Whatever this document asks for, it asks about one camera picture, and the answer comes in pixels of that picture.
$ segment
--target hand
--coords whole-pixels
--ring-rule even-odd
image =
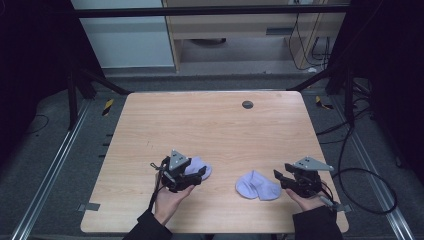
[[[169,191],[167,188],[162,188],[156,198],[155,201],[155,218],[161,223],[163,226],[171,219],[174,215],[175,211],[177,211],[178,206],[181,201],[190,195],[191,191],[194,189],[194,185],[189,186],[183,191],[173,193]]]
[[[295,202],[297,202],[297,204],[299,204],[300,208],[304,212],[321,206],[325,206],[324,202],[319,198],[319,195],[324,195],[322,192],[310,198],[302,198],[289,188],[286,189],[286,193],[290,196],[291,199],[293,199]]]

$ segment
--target table surface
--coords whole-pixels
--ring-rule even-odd
[[[253,102],[245,109],[244,101]],[[156,171],[171,150],[200,156],[212,174],[196,186],[167,227],[174,233],[291,233],[300,208],[285,192],[274,201],[243,198],[235,189],[256,170],[275,183],[273,169],[305,156],[325,161],[298,92],[155,92],[127,98],[85,212],[84,232],[129,232],[147,209]],[[320,172],[339,200],[328,172]],[[338,213],[342,232],[348,223]]]

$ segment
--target black sleeve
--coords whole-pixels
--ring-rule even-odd
[[[124,237],[124,240],[167,240],[172,237],[172,233],[149,211],[145,211],[137,221],[138,224]]]
[[[342,240],[337,214],[322,206],[293,215],[296,240]]]

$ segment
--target black cable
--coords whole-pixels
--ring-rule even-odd
[[[388,214],[388,213],[393,212],[393,211],[396,209],[396,207],[397,207],[397,205],[398,205],[398,200],[397,200],[397,194],[396,194],[396,191],[395,191],[395,190],[394,190],[394,189],[390,186],[390,184],[389,184],[386,180],[384,180],[384,178],[382,178],[381,176],[379,176],[378,174],[376,174],[376,173],[374,173],[374,172],[371,172],[371,171],[366,170],[366,169],[363,169],[363,168],[345,168],[345,169],[343,169],[343,170],[341,170],[341,171],[337,172],[336,174],[334,174],[334,175],[332,176],[332,178],[335,178],[335,177],[339,176],[339,182],[340,182],[340,176],[341,176],[341,173],[345,173],[345,172],[349,172],[349,171],[360,171],[360,172],[366,172],[366,173],[369,173],[369,174],[373,175],[374,177],[378,178],[378,179],[379,179],[380,181],[382,181],[382,182],[386,185],[386,187],[389,189],[390,193],[392,194],[393,200],[394,200],[394,202],[393,202],[393,206],[392,206],[390,209],[385,210],[385,211],[376,211],[376,210],[373,210],[373,209],[367,208],[367,207],[365,207],[365,206],[363,206],[363,205],[359,204],[358,202],[356,202],[356,201],[353,199],[353,197],[351,197],[351,196],[350,196],[350,195],[346,192],[346,189],[344,188],[344,185],[341,183],[341,184],[340,184],[340,187],[342,188],[342,190],[343,190],[344,194],[346,195],[346,197],[347,197],[347,198],[349,198],[349,200],[350,200],[351,202],[353,202],[356,206],[358,206],[359,208],[361,208],[361,209],[363,209],[363,210],[365,210],[365,211],[367,211],[367,212],[374,213],[374,214],[378,214],[378,215]]]
[[[290,34],[290,37],[289,37],[289,41],[288,41],[288,44],[289,44],[289,52],[290,52],[290,55],[291,55],[291,57],[292,57],[292,59],[293,59],[293,61],[294,61],[294,55],[293,55],[293,52],[292,52],[292,50],[291,50],[291,39],[292,39],[292,36],[293,36],[293,34],[294,34],[294,31],[295,31],[295,29],[297,30],[297,35],[298,35],[298,37],[299,37],[299,42],[300,42],[300,46],[302,47],[302,53],[303,53],[303,57],[305,58],[305,60],[306,60],[306,62],[310,65],[309,67],[307,67],[307,68],[300,68],[300,67],[298,67],[297,65],[296,65],[296,61],[294,61],[294,65],[295,65],[295,67],[297,68],[297,70],[307,70],[307,69],[309,69],[309,68],[311,68],[311,67],[317,67],[317,66],[320,66],[320,64],[315,64],[315,63],[311,63],[309,60],[308,60],[308,57],[306,56],[306,51],[305,51],[305,47],[303,46],[303,42],[302,42],[302,38],[301,38],[301,36],[300,36],[300,31],[299,31],[299,13],[297,13],[296,14],[296,21],[295,21],[295,23],[294,23],[294,27],[293,27],[293,31],[292,31],[292,33]]]
[[[339,184],[340,184],[340,187],[341,187],[341,189],[342,189],[342,191],[343,191],[343,193],[346,195],[346,197],[352,202],[352,203],[354,203],[356,206],[358,206],[359,208],[361,208],[361,209],[363,209],[364,211],[367,211],[367,212],[370,212],[370,213],[374,213],[374,214],[378,214],[378,215],[384,215],[384,214],[387,214],[387,213],[390,213],[390,212],[392,212],[393,210],[395,210],[396,209],[396,207],[397,207],[397,195],[396,195],[396,192],[393,190],[393,188],[389,185],[389,183],[386,181],[386,180],[384,180],[382,177],[380,177],[379,175],[377,175],[377,174],[375,174],[375,173],[373,173],[373,172],[371,172],[371,171],[369,171],[369,170],[366,170],[366,169],[362,169],[362,168],[346,168],[346,169],[343,169],[343,170],[341,170],[341,162],[342,162],[342,157],[343,157],[343,153],[344,153],[344,149],[345,149],[345,146],[346,146],[346,143],[347,143],[347,140],[348,140],[348,138],[349,138],[349,136],[351,135],[351,133],[353,132],[353,130],[354,130],[354,127],[350,127],[349,128],[349,130],[348,130],[348,133],[346,134],[346,137],[345,137],[345,139],[344,139],[344,142],[343,142],[343,145],[342,145],[342,148],[341,148],[341,150],[340,150],[340,155],[339,155],[339,159],[338,159],[338,167],[337,167],[337,172],[332,176],[332,178],[335,178],[336,176],[338,176],[339,177]],[[367,207],[365,207],[365,206],[363,206],[363,205],[361,205],[361,204],[359,204],[357,201],[355,201],[354,199],[353,199],[353,197],[351,197],[350,195],[349,195],[349,193],[346,191],[346,189],[345,189],[345,187],[344,187],[344,185],[343,185],[343,181],[342,181],[342,173],[344,173],[344,172],[347,172],[347,171],[364,171],[364,172],[367,172],[367,173],[369,173],[369,174],[372,174],[373,176],[375,176],[375,177],[377,177],[378,179],[380,179],[381,181],[383,181],[384,182],[384,184],[386,184],[386,186],[387,186],[387,188],[390,190],[390,193],[392,194],[392,197],[393,197],[393,199],[394,199],[394,203],[393,203],[393,206],[390,208],[390,209],[388,209],[388,210],[385,210],[385,211],[376,211],[376,210],[373,210],[373,209],[370,209],[370,208],[367,208]]]
[[[362,113],[364,113],[364,112],[368,111],[369,109],[370,109],[370,108],[369,108],[369,107],[367,107],[367,108],[365,108],[365,109],[363,109],[363,110],[359,111],[358,113],[356,113],[356,114],[355,114],[355,119],[358,119],[358,117],[359,117]],[[349,123],[348,121],[344,121],[344,122],[342,122],[342,123],[340,123],[340,124],[337,124],[337,125],[335,125],[335,126],[329,127],[329,128],[327,128],[327,129],[325,129],[324,131],[318,132],[318,133],[316,133],[316,135],[317,135],[317,136],[319,136],[319,135],[324,135],[324,134],[328,134],[328,133],[334,132],[334,131],[336,131],[337,129],[339,129],[339,128],[343,127],[344,125],[346,125],[346,124],[348,124],[348,123]]]
[[[3,3],[3,9],[0,12],[0,17],[2,17],[5,13],[6,13],[6,3],[4,2],[4,0],[1,0],[1,2]]]
[[[49,119],[49,117],[47,117],[46,115],[43,115],[43,114],[37,114],[37,115],[35,115],[36,117],[44,117],[45,119],[46,119],[46,122],[44,123],[44,125],[42,126],[42,127],[40,127],[40,128],[38,128],[37,130],[34,130],[34,131],[31,131],[31,132],[26,132],[25,134],[33,134],[33,133],[37,133],[37,132],[39,132],[39,131],[41,131],[41,130],[43,130],[48,124],[49,124],[49,122],[50,122],[50,119]]]
[[[162,190],[162,188],[164,188],[165,186],[162,186],[161,188],[159,188],[160,185],[160,181],[162,179],[163,176],[163,166],[165,165],[165,160],[162,161],[161,165],[159,168],[157,168],[157,170],[159,170],[158,174],[157,174],[157,179],[156,179],[156,184],[155,184],[155,190],[153,191],[152,197],[150,198],[150,202],[149,202],[149,208],[147,208],[147,210],[149,210],[150,212],[152,212],[153,210],[153,204],[156,201],[156,198],[158,196],[158,193],[160,190]]]

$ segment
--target white cabinet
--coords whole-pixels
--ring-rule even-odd
[[[162,7],[160,0],[72,0],[75,9]],[[174,67],[164,17],[81,19],[103,69]]]

